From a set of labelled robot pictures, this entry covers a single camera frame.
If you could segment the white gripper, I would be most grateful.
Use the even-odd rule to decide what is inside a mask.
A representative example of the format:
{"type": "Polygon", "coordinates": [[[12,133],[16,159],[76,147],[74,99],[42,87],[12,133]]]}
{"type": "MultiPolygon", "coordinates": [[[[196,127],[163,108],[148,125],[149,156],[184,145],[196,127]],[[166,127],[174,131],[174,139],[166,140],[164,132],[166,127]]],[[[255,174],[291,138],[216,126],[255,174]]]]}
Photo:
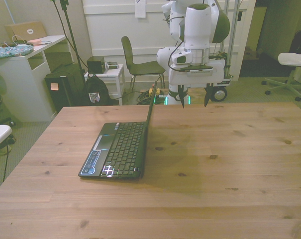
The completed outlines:
{"type": "Polygon", "coordinates": [[[187,89],[185,85],[202,85],[207,84],[205,87],[206,95],[204,97],[204,106],[206,107],[213,92],[213,83],[219,83],[224,80],[224,66],[225,60],[210,60],[206,66],[212,67],[211,69],[203,69],[203,65],[199,70],[190,70],[189,72],[179,72],[169,70],[169,84],[178,85],[178,94],[182,104],[185,107],[185,96],[187,89]]]}

